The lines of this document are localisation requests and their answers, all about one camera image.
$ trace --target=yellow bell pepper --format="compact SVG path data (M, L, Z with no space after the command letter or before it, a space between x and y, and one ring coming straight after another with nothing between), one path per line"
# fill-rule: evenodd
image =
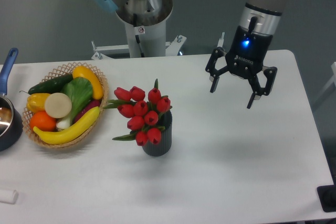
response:
M50 94L48 93L35 93L30 95L27 98L27 109L32 111L33 113L45 111L44 103L48 96L50 96Z

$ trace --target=saucepan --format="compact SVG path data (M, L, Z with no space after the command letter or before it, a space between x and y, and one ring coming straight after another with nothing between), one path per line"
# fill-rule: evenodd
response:
M23 125L20 113L18 113L12 102L6 97L7 81L12 70L17 48L12 48L0 72L0 151L11 147L21 136Z

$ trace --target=sticker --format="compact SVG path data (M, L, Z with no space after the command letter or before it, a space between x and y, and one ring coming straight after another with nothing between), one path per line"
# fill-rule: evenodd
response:
M134 28L135 35L145 34L145 27L144 26L137 26Z

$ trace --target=yellow squash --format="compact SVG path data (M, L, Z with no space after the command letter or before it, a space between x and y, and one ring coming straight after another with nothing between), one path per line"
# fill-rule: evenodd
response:
M42 131L36 126L33 131L47 144L69 143L83 134L96 121L99 112L100 108L98 106L90 109L76 123L62 131Z
M91 82L91 85L93 88L92 98L95 100L102 99L104 95L103 87L100 81L98 80L98 77L95 75L95 73L91 69L85 66L77 66L72 72L72 77L73 78L83 77L83 78L88 79Z

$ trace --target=wicker basket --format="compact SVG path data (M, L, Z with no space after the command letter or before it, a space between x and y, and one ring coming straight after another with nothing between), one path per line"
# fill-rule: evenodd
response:
M101 101L101 104L100 104L99 117L94 122L94 124L91 127L89 127L78 138L72 140L69 143L54 144L53 145L53 144L47 144L47 143L43 142L39 138L39 136L34 131L32 131L32 129L29 127L29 122L30 122L30 119L33 116L33 113L31 111L29 111L27 108L24 108L23 115L22 115L23 131L27 134L29 139L31 139L32 141L34 141L34 143L36 143L36 144L38 144L42 147L45 147L45 148L65 148L65 147L70 147L70 146L73 146L75 144L78 144L80 141L82 141L90 133L90 131L95 126L95 124L99 121L99 119L101 118L101 115L104 112L103 107L107 104L109 86L108 86L107 79L106 79L105 75L97 67L94 67L94 66L86 64L86 63L80 63L80 62L68 63L67 65L64 64L62 66L59 66L57 69L53 69L52 72L49 72L49 74L47 76L45 76L44 79L42 79L41 82L50 80L50 79L58 77L58 76L63 76L63 75L68 74L68 73L72 73L74 68L77 67L77 66L85 66L85 67L91 69L96 74L100 83L103 86L104 95L103 95L103 98L102 98L102 101Z

